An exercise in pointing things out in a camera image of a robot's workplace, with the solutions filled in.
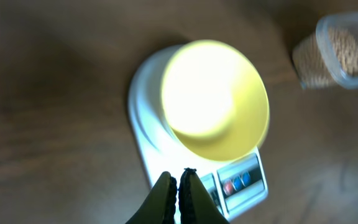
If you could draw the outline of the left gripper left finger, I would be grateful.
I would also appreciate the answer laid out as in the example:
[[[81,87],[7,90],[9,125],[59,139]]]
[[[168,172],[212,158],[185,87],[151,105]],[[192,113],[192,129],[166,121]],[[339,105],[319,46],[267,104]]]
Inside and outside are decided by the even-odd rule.
[[[148,196],[126,224],[174,224],[177,181],[162,172]]]

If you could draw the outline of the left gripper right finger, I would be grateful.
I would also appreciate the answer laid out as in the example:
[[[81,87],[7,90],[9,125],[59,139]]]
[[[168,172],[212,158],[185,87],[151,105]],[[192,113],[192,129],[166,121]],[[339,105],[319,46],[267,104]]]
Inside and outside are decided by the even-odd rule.
[[[196,169],[186,168],[181,176],[178,206],[182,224],[229,224],[216,208]]]

